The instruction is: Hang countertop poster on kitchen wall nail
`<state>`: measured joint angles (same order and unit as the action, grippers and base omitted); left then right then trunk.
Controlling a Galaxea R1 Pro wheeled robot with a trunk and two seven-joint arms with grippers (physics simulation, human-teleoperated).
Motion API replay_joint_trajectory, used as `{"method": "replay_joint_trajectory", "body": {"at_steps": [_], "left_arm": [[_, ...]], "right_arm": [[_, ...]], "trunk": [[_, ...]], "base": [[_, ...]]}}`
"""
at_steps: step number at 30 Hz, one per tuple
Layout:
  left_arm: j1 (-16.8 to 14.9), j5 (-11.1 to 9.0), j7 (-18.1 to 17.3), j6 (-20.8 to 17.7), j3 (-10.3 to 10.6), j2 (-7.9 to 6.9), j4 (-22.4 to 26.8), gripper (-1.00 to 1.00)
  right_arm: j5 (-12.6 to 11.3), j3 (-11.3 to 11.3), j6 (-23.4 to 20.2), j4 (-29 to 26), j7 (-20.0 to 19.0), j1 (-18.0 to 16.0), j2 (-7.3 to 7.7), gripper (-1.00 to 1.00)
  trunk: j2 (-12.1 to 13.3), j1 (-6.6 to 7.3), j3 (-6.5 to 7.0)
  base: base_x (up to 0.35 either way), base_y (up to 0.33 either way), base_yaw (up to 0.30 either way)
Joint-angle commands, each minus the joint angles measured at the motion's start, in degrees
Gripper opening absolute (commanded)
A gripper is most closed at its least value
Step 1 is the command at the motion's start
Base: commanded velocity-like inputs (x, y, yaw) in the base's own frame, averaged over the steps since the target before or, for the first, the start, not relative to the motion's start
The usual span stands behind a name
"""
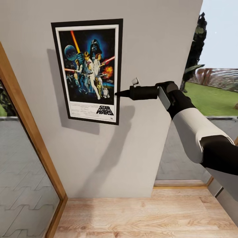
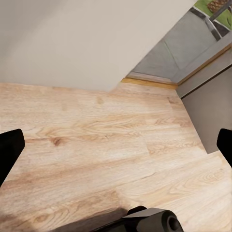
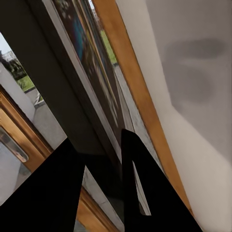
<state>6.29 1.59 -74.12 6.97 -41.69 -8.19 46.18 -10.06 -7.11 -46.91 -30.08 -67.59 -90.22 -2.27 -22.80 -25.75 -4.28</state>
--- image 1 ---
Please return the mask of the poster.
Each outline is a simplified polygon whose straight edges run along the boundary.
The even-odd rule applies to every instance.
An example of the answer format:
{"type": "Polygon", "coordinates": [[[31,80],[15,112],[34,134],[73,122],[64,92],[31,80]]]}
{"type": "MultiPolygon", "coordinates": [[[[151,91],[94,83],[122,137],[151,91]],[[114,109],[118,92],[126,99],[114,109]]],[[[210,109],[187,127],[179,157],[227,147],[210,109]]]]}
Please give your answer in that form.
{"type": "Polygon", "coordinates": [[[119,125],[123,21],[51,22],[68,119],[119,125]]]}

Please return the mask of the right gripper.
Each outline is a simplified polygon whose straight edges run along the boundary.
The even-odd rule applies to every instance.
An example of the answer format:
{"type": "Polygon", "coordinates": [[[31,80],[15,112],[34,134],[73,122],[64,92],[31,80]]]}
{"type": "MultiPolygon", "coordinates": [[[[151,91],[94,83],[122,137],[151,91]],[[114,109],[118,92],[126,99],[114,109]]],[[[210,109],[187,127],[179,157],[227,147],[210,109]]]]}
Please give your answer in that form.
{"type": "Polygon", "coordinates": [[[148,99],[148,86],[134,87],[130,86],[129,90],[115,93],[116,96],[130,97],[132,100],[148,99]]]}

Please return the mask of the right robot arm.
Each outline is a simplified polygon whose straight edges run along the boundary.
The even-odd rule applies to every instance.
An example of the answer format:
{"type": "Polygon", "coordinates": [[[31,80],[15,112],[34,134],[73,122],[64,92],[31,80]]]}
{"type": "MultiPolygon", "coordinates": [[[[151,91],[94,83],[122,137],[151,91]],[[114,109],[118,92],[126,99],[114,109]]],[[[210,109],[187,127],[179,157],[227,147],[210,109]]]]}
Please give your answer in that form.
{"type": "Polygon", "coordinates": [[[200,163],[238,202],[238,146],[221,129],[211,123],[179,90],[174,81],[141,87],[132,80],[129,90],[115,93],[132,100],[161,100],[173,120],[187,157],[200,163]]]}

